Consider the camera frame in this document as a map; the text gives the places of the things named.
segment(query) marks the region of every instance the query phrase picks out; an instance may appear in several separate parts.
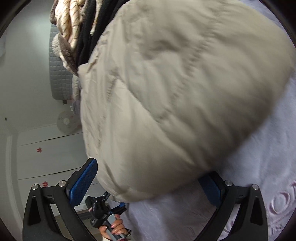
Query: puffer jacket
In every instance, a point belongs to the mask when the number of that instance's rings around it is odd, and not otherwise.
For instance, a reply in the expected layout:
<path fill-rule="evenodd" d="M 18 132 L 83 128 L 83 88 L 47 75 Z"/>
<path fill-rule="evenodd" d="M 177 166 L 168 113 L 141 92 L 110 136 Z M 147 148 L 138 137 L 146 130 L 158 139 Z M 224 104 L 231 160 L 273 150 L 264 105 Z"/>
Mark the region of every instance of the puffer jacket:
<path fill-rule="evenodd" d="M 97 179 L 132 202 L 204 175 L 270 114 L 295 57 L 238 0 L 129 1 L 78 69 Z"/>

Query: fuzzy brown fabric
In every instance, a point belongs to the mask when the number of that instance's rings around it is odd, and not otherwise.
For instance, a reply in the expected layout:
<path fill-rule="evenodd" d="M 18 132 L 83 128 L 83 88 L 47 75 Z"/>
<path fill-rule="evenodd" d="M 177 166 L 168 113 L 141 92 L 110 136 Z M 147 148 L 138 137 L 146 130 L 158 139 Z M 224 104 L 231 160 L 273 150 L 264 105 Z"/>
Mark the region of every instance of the fuzzy brown fabric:
<path fill-rule="evenodd" d="M 57 24 L 57 19 L 54 15 L 54 11 L 55 11 L 55 8 L 56 8 L 58 2 L 59 2 L 59 0 L 54 0 L 54 4 L 52 5 L 52 8 L 50 10 L 49 20 L 52 24 Z"/>
<path fill-rule="evenodd" d="M 61 33 L 59 33 L 58 38 L 59 38 L 59 47 L 61 49 L 61 53 L 63 57 L 68 63 L 68 66 L 72 70 L 73 74 L 78 76 L 75 59 L 73 56 L 74 53 L 71 52 L 71 47 L 69 42 L 61 35 Z"/>

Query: metal screw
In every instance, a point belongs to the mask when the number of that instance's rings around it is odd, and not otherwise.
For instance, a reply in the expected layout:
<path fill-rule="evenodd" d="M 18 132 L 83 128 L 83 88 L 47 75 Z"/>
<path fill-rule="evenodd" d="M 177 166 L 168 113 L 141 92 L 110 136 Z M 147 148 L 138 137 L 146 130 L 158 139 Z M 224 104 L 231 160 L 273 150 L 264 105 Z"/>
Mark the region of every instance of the metal screw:
<path fill-rule="evenodd" d="M 257 184 L 253 184 L 253 185 L 252 185 L 252 188 L 253 188 L 254 190 L 258 190 L 258 189 L 259 189 L 259 186 L 258 186 Z"/>
<path fill-rule="evenodd" d="M 225 181 L 226 186 L 231 187 L 233 185 L 232 181 L 226 180 Z"/>
<path fill-rule="evenodd" d="M 33 186 L 32 186 L 32 189 L 33 190 L 36 190 L 38 188 L 38 184 L 34 184 Z"/>
<path fill-rule="evenodd" d="M 65 181 L 65 180 L 59 182 L 59 186 L 60 186 L 60 187 L 63 187 L 63 186 L 65 186 L 65 185 L 66 185 L 66 181 Z"/>

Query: blue textured pad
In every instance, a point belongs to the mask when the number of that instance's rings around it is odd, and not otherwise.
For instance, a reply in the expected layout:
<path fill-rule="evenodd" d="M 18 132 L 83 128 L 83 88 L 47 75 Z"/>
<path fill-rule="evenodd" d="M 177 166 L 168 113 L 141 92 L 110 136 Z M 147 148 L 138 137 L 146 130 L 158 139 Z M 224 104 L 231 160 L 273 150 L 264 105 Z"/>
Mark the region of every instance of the blue textured pad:
<path fill-rule="evenodd" d="M 217 208 L 221 205 L 221 191 L 216 185 L 216 183 L 213 181 L 213 179 L 209 175 L 205 175 L 198 179 L 200 185 L 202 186 L 202 189 L 204 193 L 206 194 L 209 202 L 216 206 Z"/>
<path fill-rule="evenodd" d="M 81 203 L 97 172 L 98 163 L 96 159 L 93 159 L 70 190 L 69 203 L 71 207 L 75 207 Z"/>

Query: hand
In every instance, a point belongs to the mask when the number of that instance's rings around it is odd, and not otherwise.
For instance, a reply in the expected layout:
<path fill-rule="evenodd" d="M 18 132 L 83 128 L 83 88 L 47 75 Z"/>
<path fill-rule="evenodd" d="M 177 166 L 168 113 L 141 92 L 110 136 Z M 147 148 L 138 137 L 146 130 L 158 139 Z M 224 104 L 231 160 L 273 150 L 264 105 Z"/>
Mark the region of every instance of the hand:
<path fill-rule="evenodd" d="M 118 214 L 115 214 L 115 218 L 116 220 L 111 225 L 111 228 L 113 228 L 112 234 L 128 234 L 123 225 L 123 220 L 120 219 L 120 216 Z M 106 233 L 107 226 L 101 226 L 99 230 L 104 238 L 111 240 L 111 237 Z"/>

